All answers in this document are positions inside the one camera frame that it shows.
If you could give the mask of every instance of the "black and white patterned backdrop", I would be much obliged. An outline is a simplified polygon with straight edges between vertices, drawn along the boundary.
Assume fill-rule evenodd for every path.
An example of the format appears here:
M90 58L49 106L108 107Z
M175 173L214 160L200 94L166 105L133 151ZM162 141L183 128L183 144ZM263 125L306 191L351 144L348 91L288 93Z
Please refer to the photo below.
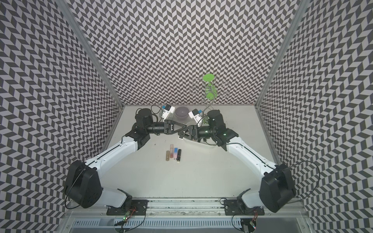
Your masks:
M53 231L119 107L54 2L1 0L0 19L0 232Z
M255 103L299 1L67 0L124 105L201 103L206 73Z
M373 232L373 1L314 0L260 106L318 232ZM316 169L295 169L304 197Z

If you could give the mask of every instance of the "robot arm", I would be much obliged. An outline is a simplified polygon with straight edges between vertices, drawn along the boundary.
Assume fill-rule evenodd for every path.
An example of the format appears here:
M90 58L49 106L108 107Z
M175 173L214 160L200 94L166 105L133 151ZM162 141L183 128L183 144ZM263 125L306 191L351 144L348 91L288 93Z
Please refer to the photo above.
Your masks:
M180 138L212 138L219 147L232 153L246 164L261 180L260 190L248 189L238 197L242 208L266 206L277 212L295 195L291 171L286 165L271 162L250 148L236 132L225 127L219 110L208 112L209 126L186 126L171 120L153 122L150 109L141 109L136 114L136 123L120 142L88 159L86 162L75 161L69 167L64 193L83 208L93 205L113 206L128 209L132 197L122 191L102 187L100 178L120 160L140 149L150 139L150 133L174 134Z

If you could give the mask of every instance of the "white table surface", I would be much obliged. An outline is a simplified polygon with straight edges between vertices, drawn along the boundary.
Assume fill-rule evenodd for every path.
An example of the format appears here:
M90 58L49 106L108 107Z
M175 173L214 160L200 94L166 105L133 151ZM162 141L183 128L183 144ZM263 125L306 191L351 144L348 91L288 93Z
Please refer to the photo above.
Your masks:
M204 108L187 107L190 110ZM131 130L138 108L125 107L109 147ZM273 161L254 106L214 106L214 109L220 110L227 128ZM170 144L182 150L180 163L174 159L166 161ZM194 146L179 139L177 134L151 134L145 146L116 164L101 182L137 198L236 197L242 191L260 185L253 172L234 155L217 146Z

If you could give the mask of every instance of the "green disc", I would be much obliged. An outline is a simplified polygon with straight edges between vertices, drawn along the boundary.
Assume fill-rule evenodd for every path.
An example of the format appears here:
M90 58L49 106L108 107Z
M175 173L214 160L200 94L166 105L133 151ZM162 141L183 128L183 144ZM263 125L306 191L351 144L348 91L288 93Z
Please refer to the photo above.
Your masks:
M208 73L205 76L203 76L203 81L205 82L211 82L214 80L215 76L212 73Z

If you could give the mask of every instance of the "metal mounting plate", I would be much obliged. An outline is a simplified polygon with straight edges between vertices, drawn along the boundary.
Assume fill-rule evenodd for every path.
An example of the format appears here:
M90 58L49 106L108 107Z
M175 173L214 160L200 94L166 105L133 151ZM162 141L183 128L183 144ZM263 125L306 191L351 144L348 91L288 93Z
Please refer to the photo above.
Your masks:
M144 216L146 209L148 208L148 200L132 200L131 205L136 206L136 211L133 215ZM107 209L106 215L115 216L115 215L125 215L126 212L122 208L109 207Z
M264 209L261 207L257 207L256 212L258 215L264 215ZM224 211L226 216L236 215L254 215L254 211L249 212L247 214L242 214L238 209L237 200L224 200Z

